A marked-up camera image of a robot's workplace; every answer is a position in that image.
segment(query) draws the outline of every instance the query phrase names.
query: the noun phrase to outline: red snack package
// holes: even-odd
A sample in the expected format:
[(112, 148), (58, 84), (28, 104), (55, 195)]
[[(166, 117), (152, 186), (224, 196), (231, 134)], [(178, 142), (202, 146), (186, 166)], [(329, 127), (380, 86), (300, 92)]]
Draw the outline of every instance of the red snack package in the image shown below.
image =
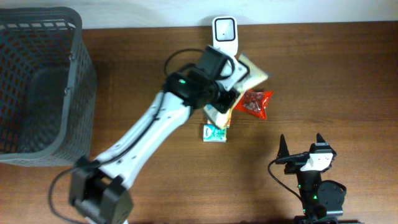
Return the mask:
[(244, 93), (234, 110), (253, 114), (261, 119), (266, 120), (266, 107), (271, 99), (273, 91), (255, 92), (248, 90)]

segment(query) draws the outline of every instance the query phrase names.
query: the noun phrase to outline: teal package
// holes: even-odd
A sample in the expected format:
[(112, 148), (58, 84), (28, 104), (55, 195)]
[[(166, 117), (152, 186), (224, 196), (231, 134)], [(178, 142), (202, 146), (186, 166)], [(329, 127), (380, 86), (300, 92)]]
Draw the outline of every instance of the teal package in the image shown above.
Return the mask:
[(203, 127), (203, 141), (226, 142), (226, 129), (218, 129), (212, 124), (205, 124)]

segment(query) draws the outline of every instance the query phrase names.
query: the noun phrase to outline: plastic crate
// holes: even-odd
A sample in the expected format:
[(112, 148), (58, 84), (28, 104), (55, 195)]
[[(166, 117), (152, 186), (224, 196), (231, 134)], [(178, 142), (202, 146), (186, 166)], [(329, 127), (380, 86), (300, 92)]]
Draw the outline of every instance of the plastic crate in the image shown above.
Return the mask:
[(0, 162), (64, 166), (88, 156), (95, 93), (76, 11), (0, 9)]

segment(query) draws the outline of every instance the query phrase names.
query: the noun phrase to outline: wooden table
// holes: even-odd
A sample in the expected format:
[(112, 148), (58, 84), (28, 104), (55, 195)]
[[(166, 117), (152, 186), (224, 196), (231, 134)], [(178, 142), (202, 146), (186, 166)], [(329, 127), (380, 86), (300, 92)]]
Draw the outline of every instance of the wooden table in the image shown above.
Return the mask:
[[(239, 26), (239, 49), (272, 77), (269, 119), (234, 112), (228, 141), (203, 143), (197, 111), (159, 147), (130, 193), (139, 223), (239, 223), (289, 219), (300, 202), (267, 173), (285, 134), (291, 153), (321, 133), (337, 152), (323, 174), (348, 188), (344, 219), (398, 220), (398, 23)], [(86, 30), (98, 73), (91, 156), (117, 141), (143, 114), (164, 82), (163, 62), (185, 47), (211, 43), (210, 27)], [(170, 70), (198, 54), (177, 57)], [(288, 186), (294, 176), (272, 170)], [(0, 223), (63, 223), (47, 206), (47, 189), (64, 167), (0, 164)], [(67, 203), (69, 178), (56, 188)]]

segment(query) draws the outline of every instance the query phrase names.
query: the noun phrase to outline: white wall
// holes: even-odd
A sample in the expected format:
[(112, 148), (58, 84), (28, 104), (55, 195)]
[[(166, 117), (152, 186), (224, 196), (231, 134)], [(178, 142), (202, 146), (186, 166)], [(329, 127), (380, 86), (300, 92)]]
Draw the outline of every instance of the white wall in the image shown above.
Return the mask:
[(0, 7), (68, 6), (83, 27), (207, 26), (220, 15), (238, 24), (398, 20), (397, 0), (0, 0)]

